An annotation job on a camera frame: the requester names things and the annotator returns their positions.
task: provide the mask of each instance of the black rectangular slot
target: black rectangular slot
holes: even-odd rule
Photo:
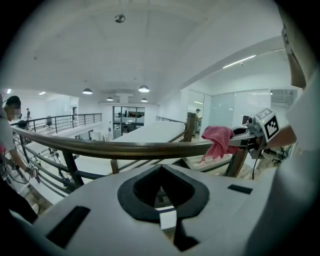
[[[89,212],[90,209],[86,207],[76,206],[46,238],[57,246],[65,248]]]
[[[253,190],[252,188],[249,188],[249,187],[233,185],[233,184],[228,186],[228,189],[238,191],[240,193],[244,193],[248,195],[250,195],[251,191]]]

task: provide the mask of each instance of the pink cloth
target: pink cloth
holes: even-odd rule
[[[230,137],[234,135],[234,132],[225,126],[208,126],[205,128],[201,137],[204,140],[213,142],[213,145],[208,149],[199,163],[203,162],[208,156],[212,156],[212,159],[216,159],[217,157],[223,158],[225,154],[234,155],[237,152],[238,147],[228,146]]]

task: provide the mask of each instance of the ceiling light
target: ceiling light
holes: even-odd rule
[[[85,88],[82,93],[83,94],[92,94],[92,90],[89,88]]]
[[[142,85],[142,86],[140,86],[140,88],[139,88],[139,92],[141,92],[141,93],[148,93],[148,92],[150,92],[150,90],[149,90],[149,88],[148,88],[146,85]]]
[[[234,62],[234,63],[231,63],[231,64],[229,64],[229,65],[224,66],[223,69],[225,69],[225,68],[227,68],[227,67],[230,67],[230,66],[232,66],[232,65],[234,65],[234,64],[244,62],[244,61],[249,60],[249,59],[251,59],[251,58],[254,58],[254,57],[256,57],[256,56],[257,56],[257,55],[252,55],[252,56],[250,56],[250,57],[248,57],[248,58],[244,58],[244,59],[238,60],[238,61],[236,61],[236,62]]]

